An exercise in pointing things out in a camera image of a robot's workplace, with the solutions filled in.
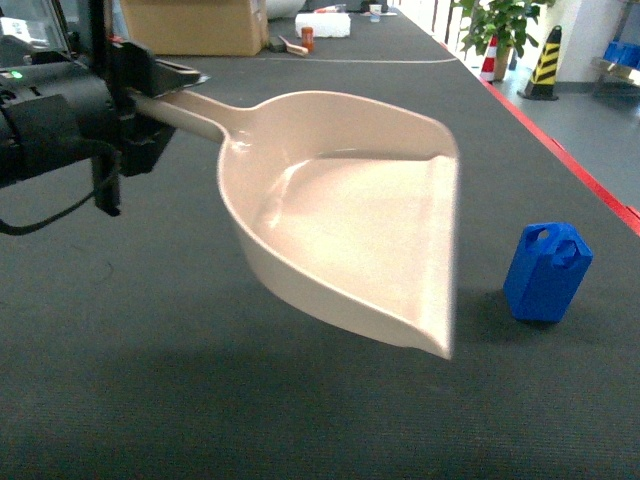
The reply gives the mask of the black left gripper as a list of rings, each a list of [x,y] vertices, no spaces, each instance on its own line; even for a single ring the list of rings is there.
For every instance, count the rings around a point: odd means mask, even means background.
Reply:
[[[91,159],[94,203],[107,215],[119,216],[120,166],[125,177],[151,173],[176,131],[154,119],[132,119],[124,124],[123,132],[122,120],[131,109],[124,90],[133,89],[156,98],[199,84],[201,73],[162,60],[144,45],[122,41],[114,33],[112,1],[90,1],[89,21],[92,70],[110,96],[105,104],[103,135],[111,151]]]

